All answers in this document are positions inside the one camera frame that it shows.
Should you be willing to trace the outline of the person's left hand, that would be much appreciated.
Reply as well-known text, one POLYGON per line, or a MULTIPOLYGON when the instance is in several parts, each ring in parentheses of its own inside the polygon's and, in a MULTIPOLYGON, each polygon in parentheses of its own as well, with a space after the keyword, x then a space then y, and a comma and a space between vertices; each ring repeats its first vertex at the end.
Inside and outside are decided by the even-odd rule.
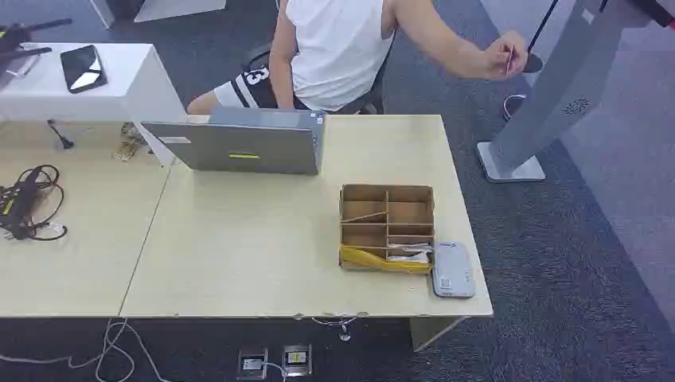
POLYGON ((524 38, 516 31, 509 31, 496 39, 484 52, 486 68, 482 77, 487 80, 507 80, 525 68, 529 52, 524 38))

